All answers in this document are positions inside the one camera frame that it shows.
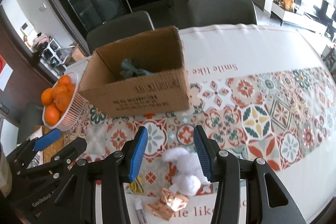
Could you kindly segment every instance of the patterned tablecloth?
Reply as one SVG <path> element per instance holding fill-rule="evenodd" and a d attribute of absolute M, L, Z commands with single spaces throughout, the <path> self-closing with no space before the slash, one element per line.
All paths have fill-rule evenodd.
<path fill-rule="evenodd" d="M 188 68 L 187 61 L 189 75 L 198 73 Z M 237 62 L 231 68 L 211 66 L 211 70 L 234 71 L 235 66 L 239 69 Z M 322 64 L 199 79 L 193 81 L 195 77 L 189 77 L 191 104 L 186 111 L 107 117 L 87 104 L 77 124 L 65 133 L 64 145 L 77 136 L 83 137 L 87 150 L 81 157 L 88 161 L 102 160 L 121 149 L 139 126 L 145 125 L 148 144 L 138 181 L 125 188 L 127 193 L 160 196 L 161 188 L 171 185 L 176 172 L 172 163 L 161 160 L 162 153 L 176 146 L 195 151 L 193 128 L 198 124 L 222 149 L 242 159 L 263 157 L 279 174 L 303 161 L 336 131 L 336 87 Z M 212 184 L 202 187 L 197 195 L 216 190 L 216 184 Z"/>

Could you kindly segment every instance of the blue gripper pad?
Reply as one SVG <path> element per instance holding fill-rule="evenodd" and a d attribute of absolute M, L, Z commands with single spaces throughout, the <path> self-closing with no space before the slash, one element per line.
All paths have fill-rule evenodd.
<path fill-rule="evenodd" d="M 143 159 L 143 155 L 145 154 L 146 146 L 148 140 L 148 132 L 147 128 L 143 127 L 140 138 L 136 145 L 136 148 L 133 152 L 133 156 L 131 159 L 131 166 L 129 172 L 129 179 L 134 181 L 135 178 L 139 175 L 140 167 Z"/>
<path fill-rule="evenodd" d="M 201 164 L 203 175 L 210 181 L 212 178 L 211 173 L 211 159 L 209 158 L 206 146 L 201 137 L 198 128 L 194 128 L 194 144 L 197 151 L 199 163 Z"/>
<path fill-rule="evenodd" d="M 46 135 L 38 138 L 35 141 L 34 150 L 35 151 L 43 151 L 49 145 L 52 145 L 55 141 L 58 141 L 61 138 L 61 131 L 57 128 L 53 129 Z"/>

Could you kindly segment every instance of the candy wrapper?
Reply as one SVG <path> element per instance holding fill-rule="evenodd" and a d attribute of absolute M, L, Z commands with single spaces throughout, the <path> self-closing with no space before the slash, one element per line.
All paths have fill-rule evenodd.
<path fill-rule="evenodd" d="M 155 216 L 161 217 L 169 221 L 175 212 L 186 207 L 189 199 L 179 193 L 172 193 L 166 188 L 161 189 L 161 198 L 151 204 L 146 205 L 146 209 L 150 210 Z"/>

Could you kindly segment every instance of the screw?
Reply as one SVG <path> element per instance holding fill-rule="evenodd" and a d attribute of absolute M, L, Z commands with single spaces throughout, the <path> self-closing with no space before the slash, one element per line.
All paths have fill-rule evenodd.
<path fill-rule="evenodd" d="M 115 158 L 120 158 L 120 157 L 122 157 L 122 155 L 123 155 L 123 153 L 122 153 L 121 151 L 115 151 L 115 152 L 113 153 L 113 156 L 114 156 Z"/>
<path fill-rule="evenodd" d="M 257 158 L 257 163 L 263 165 L 265 164 L 265 160 L 263 158 Z"/>
<path fill-rule="evenodd" d="M 227 152 L 226 150 L 220 150 L 219 155 L 222 157 L 227 157 L 229 156 L 229 152 Z"/>
<path fill-rule="evenodd" d="M 85 165 L 85 163 L 86 163 L 86 159 L 77 160 L 77 165 L 79 165 L 79 166 L 83 166 L 83 165 Z"/>

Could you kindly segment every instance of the marker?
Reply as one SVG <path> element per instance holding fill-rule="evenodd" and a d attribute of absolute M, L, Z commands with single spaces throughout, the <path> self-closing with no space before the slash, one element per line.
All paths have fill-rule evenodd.
<path fill-rule="evenodd" d="M 139 224 L 148 224 L 147 216 L 145 214 L 145 210 L 143 209 L 142 201 L 140 198 L 135 198 L 134 207 L 136 216 L 138 217 L 139 220 Z"/>

